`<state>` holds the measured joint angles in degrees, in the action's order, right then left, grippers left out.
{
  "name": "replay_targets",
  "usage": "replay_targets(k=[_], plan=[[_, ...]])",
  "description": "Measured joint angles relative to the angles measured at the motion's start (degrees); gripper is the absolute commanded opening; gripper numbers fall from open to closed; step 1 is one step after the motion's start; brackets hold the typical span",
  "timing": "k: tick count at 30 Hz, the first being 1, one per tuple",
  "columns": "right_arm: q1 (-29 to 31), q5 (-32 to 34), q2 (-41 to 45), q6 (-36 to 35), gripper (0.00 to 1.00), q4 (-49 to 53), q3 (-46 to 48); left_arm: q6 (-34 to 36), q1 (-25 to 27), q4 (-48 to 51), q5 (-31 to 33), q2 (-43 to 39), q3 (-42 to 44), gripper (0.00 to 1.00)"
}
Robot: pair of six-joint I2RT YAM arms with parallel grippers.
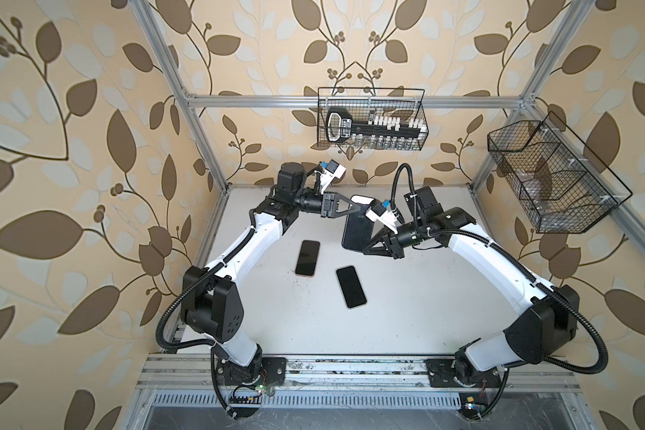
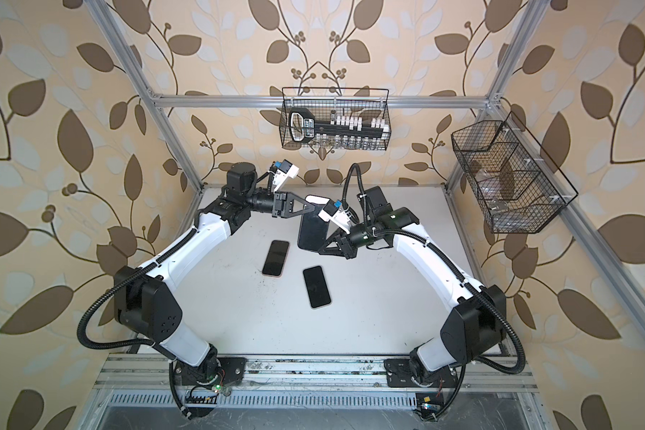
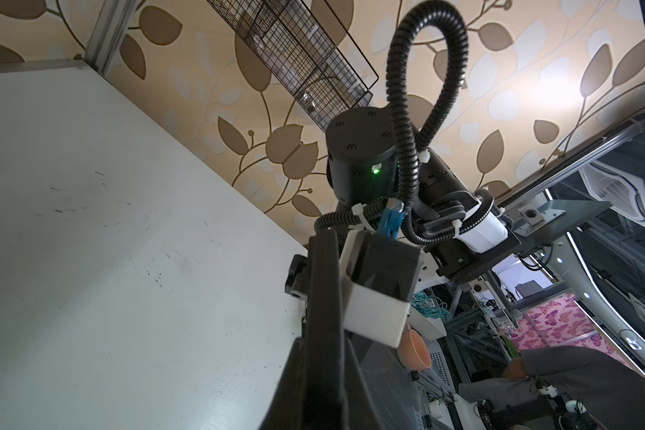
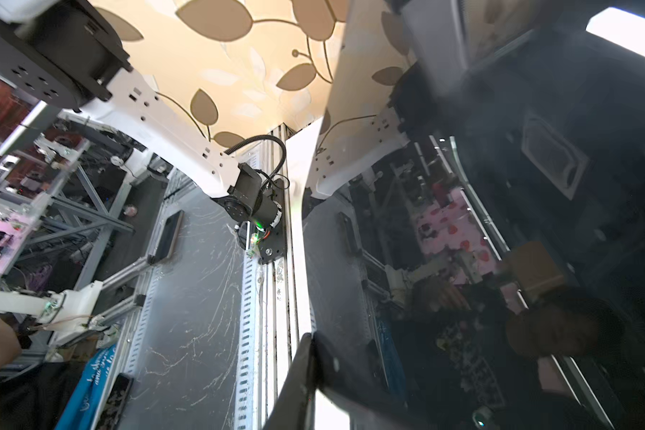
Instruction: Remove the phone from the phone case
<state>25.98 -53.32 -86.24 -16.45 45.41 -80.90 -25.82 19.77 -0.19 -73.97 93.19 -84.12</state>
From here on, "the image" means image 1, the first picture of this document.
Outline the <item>purple phone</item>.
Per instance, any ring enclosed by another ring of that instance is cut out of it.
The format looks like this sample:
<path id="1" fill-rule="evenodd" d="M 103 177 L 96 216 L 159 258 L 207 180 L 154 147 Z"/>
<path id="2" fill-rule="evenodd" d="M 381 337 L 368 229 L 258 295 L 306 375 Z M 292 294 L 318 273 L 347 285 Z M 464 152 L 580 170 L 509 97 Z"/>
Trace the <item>purple phone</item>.
<path id="1" fill-rule="evenodd" d="M 358 207 L 368 210 L 369 205 Z M 370 221 L 366 214 L 364 216 L 359 214 L 347 216 L 341 246 L 349 251 L 362 252 L 364 247 L 369 244 L 373 230 L 374 222 Z"/>

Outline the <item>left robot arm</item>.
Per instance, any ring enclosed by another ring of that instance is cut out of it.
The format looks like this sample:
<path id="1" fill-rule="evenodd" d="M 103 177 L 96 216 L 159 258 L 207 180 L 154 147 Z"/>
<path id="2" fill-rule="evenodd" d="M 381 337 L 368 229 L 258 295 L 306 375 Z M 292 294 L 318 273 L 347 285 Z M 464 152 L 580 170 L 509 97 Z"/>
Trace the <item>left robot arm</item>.
<path id="1" fill-rule="evenodd" d="M 327 187 L 345 168 L 335 161 L 307 171 L 300 163 L 282 165 L 267 197 L 249 211 L 245 231 L 217 259 L 185 275 L 179 316 L 186 326 L 179 349 L 213 354 L 241 370 L 261 371 L 261 347 L 241 328 L 245 309 L 238 284 L 297 220 L 300 213 L 336 219 L 359 215 L 376 202 L 371 197 L 347 197 Z"/>

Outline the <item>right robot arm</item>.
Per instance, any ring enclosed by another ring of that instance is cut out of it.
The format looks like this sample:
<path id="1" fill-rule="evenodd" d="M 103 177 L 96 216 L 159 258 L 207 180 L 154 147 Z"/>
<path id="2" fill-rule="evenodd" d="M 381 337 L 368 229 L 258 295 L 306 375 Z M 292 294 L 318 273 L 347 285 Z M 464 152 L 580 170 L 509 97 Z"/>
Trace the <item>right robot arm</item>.
<path id="1" fill-rule="evenodd" d="M 539 364 L 547 361 L 570 369 L 553 357 L 573 340 L 584 320 L 580 297 L 570 287 L 556 287 L 494 242 L 467 211 L 446 210 L 428 187 L 407 193 L 412 219 L 404 221 L 389 201 L 354 195 L 358 217 L 367 229 L 381 222 L 380 231 L 362 245 L 365 255 L 401 259 L 408 247 L 435 240 L 462 257 L 487 278 L 505 298 L 517 317 L 507 328 L 461 347 L 454 355 L 456 381 L 463 386 L 496 367 Z"/>

